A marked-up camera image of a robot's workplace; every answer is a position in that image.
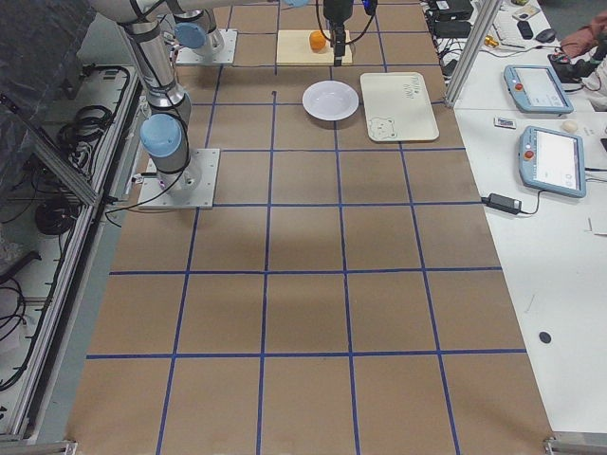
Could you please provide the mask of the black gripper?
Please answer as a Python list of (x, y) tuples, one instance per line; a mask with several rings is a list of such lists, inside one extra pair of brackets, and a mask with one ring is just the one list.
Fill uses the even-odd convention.
[(329, 25), (329, 37), (333, 44), (334, 66), (342, 66), (344, 57), (345, 23), (352, 17), (351, 0), (324, 0), (323, 17)]

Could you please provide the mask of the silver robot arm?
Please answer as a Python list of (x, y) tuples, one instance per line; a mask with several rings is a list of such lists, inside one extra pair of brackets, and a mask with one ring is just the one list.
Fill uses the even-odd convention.
[[(276, 60), (279, 66), (341, 66), (352, 62), (350, 34), (345, 23), (352, 17), (352, 1), (316, 3), (317, 27), (313, 30), (277, 32)], [(177, 65), (233, 64), (238, 31), (221, 29), (208, 10), (175, 16), (170, 60)]]
[(184, 191), (197, 179), (191, 170), (187, 137), (191, 101), (177, 82), (158, 17), (170, 14), (179, 21), (200, 11), (177, 1), (91, 1), (89, 5), (120, 28), (144, 85), (152, 115), (141, 125), (139, 135), (162, 189)]

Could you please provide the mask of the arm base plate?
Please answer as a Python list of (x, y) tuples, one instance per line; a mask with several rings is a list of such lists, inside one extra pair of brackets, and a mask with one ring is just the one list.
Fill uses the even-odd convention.
[(139, 209), (211, 209), (220, 162), (219, 149), (190, 149), (190, 164), (175, 175), (158, 173), (148, 160), (138, 198)]
[(205, 33), (198, 27), (177, 27), (175, 37), (179, 50), (175, 63), (181, 66), (233, 64), (237, 35), (233, 28)]

